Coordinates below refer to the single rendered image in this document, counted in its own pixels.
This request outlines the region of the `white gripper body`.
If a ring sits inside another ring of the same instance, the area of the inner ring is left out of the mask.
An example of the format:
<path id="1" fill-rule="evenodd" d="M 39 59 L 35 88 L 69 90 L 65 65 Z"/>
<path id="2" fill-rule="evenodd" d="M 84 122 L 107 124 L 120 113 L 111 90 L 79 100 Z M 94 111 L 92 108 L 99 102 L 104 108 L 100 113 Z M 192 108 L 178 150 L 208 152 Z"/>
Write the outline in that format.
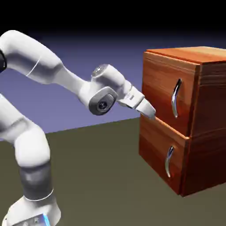
<path id="1" fill-rule="evenodd" d="M 138 104 L 136 110 L 149 119 L 155 118 L 156 110 L 146 98 Z"/>

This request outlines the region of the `large wooden cabinet door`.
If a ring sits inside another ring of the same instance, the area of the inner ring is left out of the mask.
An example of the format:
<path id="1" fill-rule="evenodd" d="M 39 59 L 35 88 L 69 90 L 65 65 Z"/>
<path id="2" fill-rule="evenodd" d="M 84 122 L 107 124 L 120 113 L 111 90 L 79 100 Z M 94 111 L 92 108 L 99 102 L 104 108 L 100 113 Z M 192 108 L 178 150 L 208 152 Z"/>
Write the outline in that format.
<path id="1" fill-rule="evenodd" d="M 200 65 L 155 53 L 143 54 L 142 92 L 156 109 L 156 117 L 184 136 L 190 136 L 194 100 Z M 171 97 L 178 79 L 182 84 L 177 94 L 178 118 Z"/>

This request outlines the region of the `small wooden cabinet door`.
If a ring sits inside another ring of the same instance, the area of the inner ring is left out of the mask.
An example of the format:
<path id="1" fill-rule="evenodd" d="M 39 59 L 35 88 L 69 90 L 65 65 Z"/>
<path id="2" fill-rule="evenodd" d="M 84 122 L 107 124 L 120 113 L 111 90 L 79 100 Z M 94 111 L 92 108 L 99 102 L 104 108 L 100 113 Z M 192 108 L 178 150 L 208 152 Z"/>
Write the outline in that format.
<path id="1" fill-rule="evenodd" d="M 188 144 L 189 137 L 162 120 L 140 117 L 139 154 L 178 195 L 181 193 Z M 169 165 L 171 178 L 168 178 L 165 171 L 165 158 L 170 146 L 174 147 L 174 151 Z"/>

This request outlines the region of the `wooden cabinet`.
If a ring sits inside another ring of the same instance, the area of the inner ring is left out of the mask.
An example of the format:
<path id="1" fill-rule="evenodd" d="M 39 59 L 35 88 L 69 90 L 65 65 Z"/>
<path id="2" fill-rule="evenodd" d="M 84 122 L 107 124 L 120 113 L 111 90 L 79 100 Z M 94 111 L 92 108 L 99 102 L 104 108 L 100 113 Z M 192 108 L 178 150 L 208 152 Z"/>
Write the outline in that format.
<path id="1" fill-rule="evenodd" d="M 200 65 L 180 196 L 226 183 L 226 49 L 148 49 Z"/>

